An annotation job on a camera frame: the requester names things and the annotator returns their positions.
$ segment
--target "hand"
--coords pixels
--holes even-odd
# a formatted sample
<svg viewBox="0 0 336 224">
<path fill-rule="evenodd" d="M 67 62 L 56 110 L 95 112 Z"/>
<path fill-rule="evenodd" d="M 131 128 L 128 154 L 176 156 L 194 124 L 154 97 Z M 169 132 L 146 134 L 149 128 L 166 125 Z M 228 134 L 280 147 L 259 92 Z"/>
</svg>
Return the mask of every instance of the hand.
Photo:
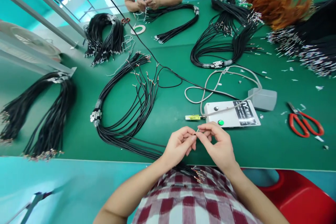
<svg viewBox="0 0 336 224">
<path fill-rule="evenodd" d="M 184 155 L 189 155 L 191 149 L 196 150 L 195 133 L 195 130 L 185 126 L 171 134 L 166 149 L 160 157 L 168 169 L 180 163 Z"/>
<path fill-rule="evenodd" d="M 160 0 L 146 0 L 145 3 L 153 10 L 158 9 L 161 6 Z"/>
<path fill-rule="evenodd" d="M 210 122 L 198 126 L 196 136 L 200 139 L 215 164 L 224 174 L 239 168 L 233 153 L 231 138 L 217 123 Z M 217 142 L 211 143 L 212 136 Z"/>
<path fill-rule="evenodd" d="M 136 0 L 137 4 L 138 4 L 138 7 L 139 7 L 139 10 L 141 12 L 145 12 L 146 10 L 146 3 L 144 0 Z"/>
</svg>

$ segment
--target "red stool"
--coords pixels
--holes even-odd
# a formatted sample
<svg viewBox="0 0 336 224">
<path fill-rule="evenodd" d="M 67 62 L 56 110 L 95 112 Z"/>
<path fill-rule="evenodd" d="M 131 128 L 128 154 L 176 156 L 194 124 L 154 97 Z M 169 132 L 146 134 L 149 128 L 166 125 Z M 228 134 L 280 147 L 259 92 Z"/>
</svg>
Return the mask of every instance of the red stool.
<svg viewBox="0 0 336 224">
<path fill-rule="evenodd" d="M 325 192 L 292 170 L 276 170 L 278 182 L 258 187 L 290 224 L 335 224 L 336 202 Z"/>
</svg>

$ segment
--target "green workbench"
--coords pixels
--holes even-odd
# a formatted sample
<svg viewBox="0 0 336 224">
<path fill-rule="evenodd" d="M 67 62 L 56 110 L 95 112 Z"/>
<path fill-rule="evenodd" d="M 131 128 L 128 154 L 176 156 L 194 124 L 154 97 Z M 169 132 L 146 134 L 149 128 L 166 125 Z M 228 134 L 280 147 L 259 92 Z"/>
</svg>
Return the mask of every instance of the green workbench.
<svg viewBox="0 0 336 224">
<path fill-rule="evenodd" d="M 146 31 L 139 36 L 162 65 L 170 67 L 179 75 L 203 86 L 206 78 L 214 70 L 194 66 L 190 62 L 190 51 L 208 26 L 211 17 L 217 12 L 211 8 L 210 0 L 200 0 L 193 2 L 193 4 L 200 9 L 198 22 L 167 43 L 159 44 L 154 41 L 154 36 L 190 20 L 194 15 L 191 10 L 168 13 L 155 22 L 146 24 Z M 126 16 L 131 18 L 131 24 L 134 25 L 134 16 L 130 13 L 127 13 Z M 143 24 L 141 21 L 136 21 L 136 23 L 137 25 Z M 126 34 L 130 34 L 130 28 L 126 26 L 125 29 Z M 81 39 L 69 26 L 61 27 L 61 30 L 69 35 L 77 36 L 78 40 Z M 269 31 L 270 29 L 266 26 L 261 28 L 251 42 L 260 45 L 272 55 L 246 54 L 240 59 L 239 64 L 259 73 L 267 72 L 267 76 L 272 79 L 260 78 L 260 81 L 263 88 L 278 92 L 277 104 L 272 112 L 257 111 L 258 114 L 264 116 L 263 119 L 260 119 L 261 126 L 259 127 L 226 129 L 231 135 L 236 159 L 242 167 L 336 171 L 336 131 L 334 129 L 336 110 L 333 105 L 336 95 L 335 79 L 318 78 L 313 72 L 300 66 L 299 63 L 287 62 L 285 57 L 278 58 L 274 51 L 275 46 L 260 39 L 265 37 Z M 91 68 L 90 64 L 93 59 L 83 57 L 85 48 L 70 50 L 69 45 L 50 32 L 44 36 L 44 38 L 51 37 L 54 44 L 61 47 L 62 51 L 66 53 L 63 56 L 63 64 L 68 67 L 77 67 L 73 75 L 78 89 L 77 101 L 71 115 L 67 118 L 64 131 L 63 151 L 65 153 L 58 158 L 152 162 L 148 158 L 107 145 L 99 138 L 95 127 L 90 122 L 90 114 L 98 96 L 110 80 L 110 77 L 106 75 L 113 73 L 125 61 L 127 53 L 117 56 L 115 61 Z M 136 50 L 148 53 L 136 38 L 135 40 L 133 53 Z M 230 38 L 225 38 L 223 41 L 229 42 Z M 204 61 L 209 62 L 213 59 L 204 59 Z M 290 67 L 293 67 L 294 71 L 281 71 Z M 152 60 L 151 63 L 145 64 L 142 70 L 148 71 L 151 77 L 154 75 L 155 68 L 156 62 Z M 40 75 L 1 60 L 0 77 L 0 105 L 2 106 L 21 94 Z M 211 78 L 209 88 L 214 87 L 217 79 L 218 75 Z M 161 85 L 171 86 L 179 82 L 180 80 L 169 71 L 162 71 Z M 251 81 L 236 75 L 224 75 L 221 83 L 222 86 L 219 86 L 218 90 L 230 93 L 240 99 L 247 97 L 247 91 L 255 87 Z M 135 88 L 132 84 L 136 84 L 134 75 L 126 75 L 110 92 L 104 104 L 103 124 L 105 126 L 118 121 L 129 109 L 135 98 Z M 200 112 L 200 106 L 188 102 L 184 96 L 184 90 L 189 86 L 189 83 L 183 82 L 175 88 L 159 89 L 153 110 L 136 137 L 165 145 L 171 132 L 186 125 L 196 129 L 197 125 L 202 122 L 190 122 L 184 119 L 185 115 L 199 114 Z M 318 91 L 315 86 L 324 86 L 324 88 Z M 38 99 L 20 131 L 19 138 L 11 146 L 0 146 L 0 155 L 21 155 L 32 131 L 58 93 L 59 87 L 54 85 Z M 188 95 L 192 100 L 200 100 L 202 91 L 191 90 Z M 207 102 L 229 100 L 228 97 L 214 94 Z M 289 112 L 286 106 L 288 101 L 298 108 L 301 108 L 301 104 L 303 104 L 307 108 L 304 112 L 321 122 L 325 129 L 325 135 L 322 137 L 325 143 L 317 141 L 313 136 L 301 138 L 291 131 L 288 123 L 285 123 L 285 120 L 288 119 L 288 113 L 281 115 L 284 111 Z M 328 145 L 329 150 L 324 150 L 323 145 Z M 192 151 L 185 161 L 192 165 L 214 165 L 200 142 L 197 143 L 197 150 Z"/>
</svg>

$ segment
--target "roll of tape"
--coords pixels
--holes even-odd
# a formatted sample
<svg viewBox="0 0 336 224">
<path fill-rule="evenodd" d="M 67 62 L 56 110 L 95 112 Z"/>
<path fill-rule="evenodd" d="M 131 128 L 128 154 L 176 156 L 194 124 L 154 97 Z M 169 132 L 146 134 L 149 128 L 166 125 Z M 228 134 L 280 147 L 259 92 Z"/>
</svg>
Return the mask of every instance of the roll of tape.
<svg viewBox="0 0 336 224">
<path fill-rule="evenodd" d="M 143 33 L 146 30 L 146 27 L 144 25 L 142 25 L 142 24 L 140 24 L 138 26 L 134 26 L 133 29 L 135 30 L 138 27 L 141 27 L 142 30 L 141 31 L 137 31 L 137 32 L 134 32 L 133 30 L 131 30 L 131 34 L 133 34 L 133 35 L 135 35 L 135 34 L 141 34 L 141 33 Z"/>
</svg>

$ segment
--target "plaid shirt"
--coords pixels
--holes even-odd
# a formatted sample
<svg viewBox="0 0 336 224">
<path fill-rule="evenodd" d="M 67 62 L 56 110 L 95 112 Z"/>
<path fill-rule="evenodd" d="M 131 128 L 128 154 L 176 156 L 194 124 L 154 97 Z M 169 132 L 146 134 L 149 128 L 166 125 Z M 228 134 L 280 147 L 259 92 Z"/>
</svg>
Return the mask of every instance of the plaid shirt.
<svg viewBox="0 0 336 224">
<path fill-rule="evenodd" d="M 239 202 L 230 181 L 211 167 L 196 167 L 206 173 L 203 184 L 170 170 L 141 200 L 134 224 L 261 223 Z"/>
</svg>

